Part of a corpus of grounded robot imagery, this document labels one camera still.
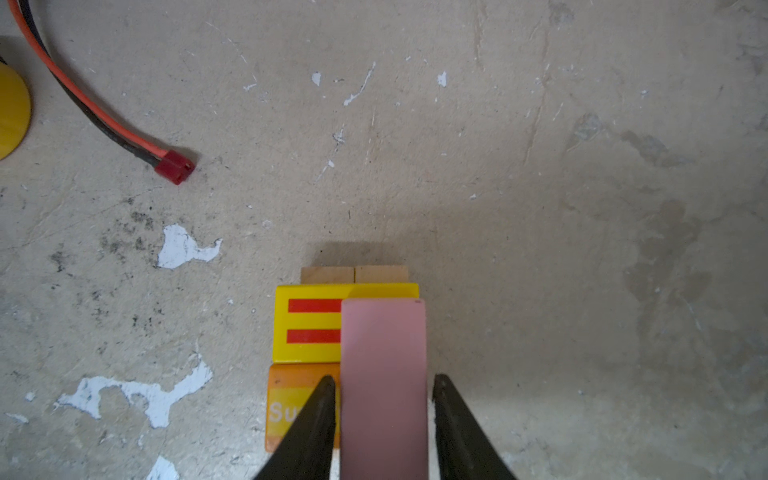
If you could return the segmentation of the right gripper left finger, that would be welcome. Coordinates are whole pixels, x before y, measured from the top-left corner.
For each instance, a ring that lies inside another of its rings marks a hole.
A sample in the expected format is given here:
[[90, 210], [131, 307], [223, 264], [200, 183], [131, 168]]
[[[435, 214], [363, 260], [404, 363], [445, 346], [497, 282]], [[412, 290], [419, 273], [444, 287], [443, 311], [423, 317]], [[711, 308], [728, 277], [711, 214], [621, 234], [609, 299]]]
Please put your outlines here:
[[254, 479], [328, 479], [335, 430], [336, 384], [326, 375]]

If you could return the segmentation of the pink block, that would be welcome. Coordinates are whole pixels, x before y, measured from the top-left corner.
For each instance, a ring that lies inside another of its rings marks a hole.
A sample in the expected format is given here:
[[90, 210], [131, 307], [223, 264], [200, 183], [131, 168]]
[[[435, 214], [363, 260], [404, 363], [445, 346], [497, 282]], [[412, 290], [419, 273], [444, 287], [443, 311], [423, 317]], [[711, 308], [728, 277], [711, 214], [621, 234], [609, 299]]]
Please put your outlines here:
[[426, 479], [426, 309], [349, 299], [341, 309], [342, 479]]

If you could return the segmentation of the yellow red striped block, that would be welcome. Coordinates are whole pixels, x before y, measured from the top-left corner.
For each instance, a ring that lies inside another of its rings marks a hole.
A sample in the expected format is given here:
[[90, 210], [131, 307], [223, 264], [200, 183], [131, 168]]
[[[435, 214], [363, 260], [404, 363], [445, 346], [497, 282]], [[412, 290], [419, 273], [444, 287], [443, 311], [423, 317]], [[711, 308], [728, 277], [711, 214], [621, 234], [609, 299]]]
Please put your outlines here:
[[343, 301], [419, 296], [416, 283], [281, 285], [275, 293], [272, 362], [338, 363]]

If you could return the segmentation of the natural wood plank block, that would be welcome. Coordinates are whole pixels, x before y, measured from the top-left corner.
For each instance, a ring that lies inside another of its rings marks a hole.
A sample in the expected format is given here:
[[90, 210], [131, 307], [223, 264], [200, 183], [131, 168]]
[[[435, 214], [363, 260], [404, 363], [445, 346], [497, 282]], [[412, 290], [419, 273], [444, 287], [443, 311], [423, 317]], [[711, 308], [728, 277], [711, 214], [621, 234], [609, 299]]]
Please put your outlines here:
[[355, 268], [346, 266], [308, 266], [301, 269], [301, 284], [352, 284]]

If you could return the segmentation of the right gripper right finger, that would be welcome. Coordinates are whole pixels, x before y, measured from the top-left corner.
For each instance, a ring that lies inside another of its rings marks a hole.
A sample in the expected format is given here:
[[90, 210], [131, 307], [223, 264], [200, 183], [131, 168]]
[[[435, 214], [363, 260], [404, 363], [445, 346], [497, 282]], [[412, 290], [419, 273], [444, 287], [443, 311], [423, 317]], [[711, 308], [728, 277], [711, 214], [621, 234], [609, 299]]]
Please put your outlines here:
[[448, 375], [435, 375], [432, 399], [441, 479], [516, 479]]

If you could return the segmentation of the orange block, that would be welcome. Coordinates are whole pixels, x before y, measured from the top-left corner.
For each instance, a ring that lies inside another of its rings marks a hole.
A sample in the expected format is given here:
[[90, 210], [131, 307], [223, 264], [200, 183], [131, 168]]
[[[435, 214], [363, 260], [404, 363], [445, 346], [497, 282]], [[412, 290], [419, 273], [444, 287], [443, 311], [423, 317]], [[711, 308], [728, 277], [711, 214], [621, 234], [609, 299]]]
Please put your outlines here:
[[334, 449], [340, 448], [340, 364], [273, 364], [269, 368], [267, 384], [264, 441], [266, 452], [272, 453], [276, 450], [324, 376], [331, 376], [336, 385]]

